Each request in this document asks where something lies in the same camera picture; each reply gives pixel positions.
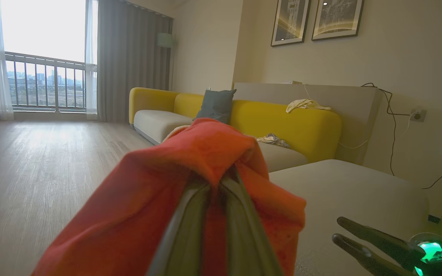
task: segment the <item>sofa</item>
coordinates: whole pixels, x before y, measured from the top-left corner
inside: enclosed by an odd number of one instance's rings
[[[203,95],[135,87],[129,95],[129,123],[153,145],[176,127],[190,125]],[[269,171],[332,159],[340,138],[340,117],[327,110],[302,109],[286,113],[286,105],[234,100],[230,125],[255,138],[274,133],[290,149],[267,143],[259,146]]]
[[[270,181],[304,198],[305,227],[298,239],[295,276],[370,276],[356,259],[332,242],[343,234],[391,258],[337,224],[340,216],[405,241],[427,232],[429,202],[414,184],[336,159],[269,173]]]
[[[145,138],[158,144],[170,129],[191,124],[201,104],[201,95],[137,87],[130,91],[129,122]],[[344,234],[391,259],[340,227],[337,218],[344,216],[409,240],[426,231],[429,203],[425,193],[398,177],[332,159],[341,128],[339,117],[332,112],[297,109],[287,114],[285,109],[285,105],[235,100],[230,125],[254,137],[273,132],[311,163],[284,163],[284,154],[289,152],[281,154],[277,149],[284,148],[259,143],[270,181],[307,201],[294,275],[371,275],[333,244],[334,233]],[[270,152],[272,149],[279,157],[271,155],[275,154]],[[283,164],[274,165],[274,160],[282,160]]]

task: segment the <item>gray pillow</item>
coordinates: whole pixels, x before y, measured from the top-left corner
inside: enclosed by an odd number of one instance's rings
[[[233,103],[233,94],[236,89],[231,91],[211,91],[206,90],[202,106],[195,118],[212,118],[221,123],[229,124],[231,117],[231,106]]]

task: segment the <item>picture frame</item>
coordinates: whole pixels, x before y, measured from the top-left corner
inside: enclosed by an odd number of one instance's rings
[[[364,0],[318,0],[312,41],[357,36]]]
[[[278,0],[271,46],[302,43],[312,0]]]

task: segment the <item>gray curtain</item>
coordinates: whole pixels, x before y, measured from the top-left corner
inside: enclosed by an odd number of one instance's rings
[[[133,87],[168,89],[170,49],[158,33],[172,33],[173,19],[119,2],[98,1],[98,88],[100,121],[128,122]]]

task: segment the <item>white sofa cushion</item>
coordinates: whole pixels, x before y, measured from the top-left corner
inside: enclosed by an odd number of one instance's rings
[[[258,142],[269,173],[308,164],[308,159],[297,151],[289,148]]]
[[[139,110],[134,115],[134,127],[152,138],[156,144],[163,142],[174,128],[190,124],[192,118],[168,111]]]
[[[269,178],[307,201],[295,276],[370,275],[356,259],[333,244],[335,233],[391,260],[367,241],[340,227],[337,224],[340,216],[405,241],[426,230],[429,203],[425,193],[414,184],[381,171],[330,159],[276,171]]]

